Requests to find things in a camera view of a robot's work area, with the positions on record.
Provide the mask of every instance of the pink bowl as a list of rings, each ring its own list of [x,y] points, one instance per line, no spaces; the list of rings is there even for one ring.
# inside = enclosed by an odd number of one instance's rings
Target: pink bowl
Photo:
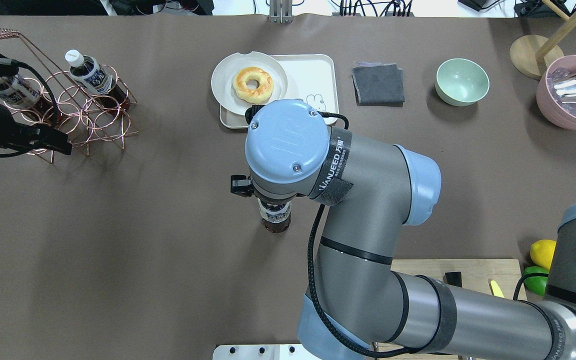
[[[547,74],[553,73],[557,68],[565,68],[571,74],[576,74],[576,55],[566,55],[556,59],[548,66]],[[561,107],[548,90],[546,75],[541,77],[537,85],[537,105],[543,116],[551,123],[564,129],[576,130],[576,116],[569,114]]]

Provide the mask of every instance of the power adapter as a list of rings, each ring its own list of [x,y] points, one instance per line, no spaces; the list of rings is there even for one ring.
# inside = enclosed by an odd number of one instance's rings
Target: power adapter
[[[459,0],[459,2],[478,12],[484,7],[487,0]]]

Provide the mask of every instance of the donut hole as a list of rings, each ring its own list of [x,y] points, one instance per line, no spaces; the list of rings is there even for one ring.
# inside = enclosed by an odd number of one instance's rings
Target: donut hole
[[[259,88],[259,81],[250,79],[246,82],[246,87],[250,90],[258,89]]]

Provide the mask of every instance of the gray robotic arm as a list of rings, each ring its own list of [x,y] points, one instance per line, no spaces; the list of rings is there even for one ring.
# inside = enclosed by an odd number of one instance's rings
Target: gray robotic arm
[[[560,228],[546,300],[512,301],[391,271],[402,225],[423,223],[439,198],[430,158],[329,128],[297,100],[260,109],[245,150],[264,201],[302,194],[330,206],[298,330],[315,356],[363,359],[348,343],[384,342],[409,353],[576,360],[576,209]],[[324,317],[343,335],[333,336]]]

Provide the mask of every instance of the wooden round base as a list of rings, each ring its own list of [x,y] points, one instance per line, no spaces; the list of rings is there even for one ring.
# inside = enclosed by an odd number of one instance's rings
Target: wooden round base
[[[516,39],[510,46],[510,60],[514,67],[529,78],[541,79],[548,66],[564,56],[562,48],[556,45],[542,61],[538,61],[535,54],[546,41],[548,38],[540,35],[525,35]]]

